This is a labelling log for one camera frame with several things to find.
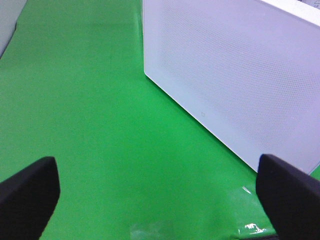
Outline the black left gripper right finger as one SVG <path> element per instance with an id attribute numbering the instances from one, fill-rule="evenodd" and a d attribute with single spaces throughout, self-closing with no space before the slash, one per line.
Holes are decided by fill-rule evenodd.
<path id="1" fill-rule="evenodd" d="M 279 239 L 320 238 L 320 182 L 272 154 L 259 158 L 256 193 Z"/>

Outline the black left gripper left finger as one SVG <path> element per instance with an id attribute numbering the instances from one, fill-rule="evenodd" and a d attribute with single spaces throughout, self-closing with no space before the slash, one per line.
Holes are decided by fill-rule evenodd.
<path id="1" fill-rule="evenodd" d="M 38 240 L 60 198 L 56 159 L 45 156 L 0 183 L 0 238 Z"/>

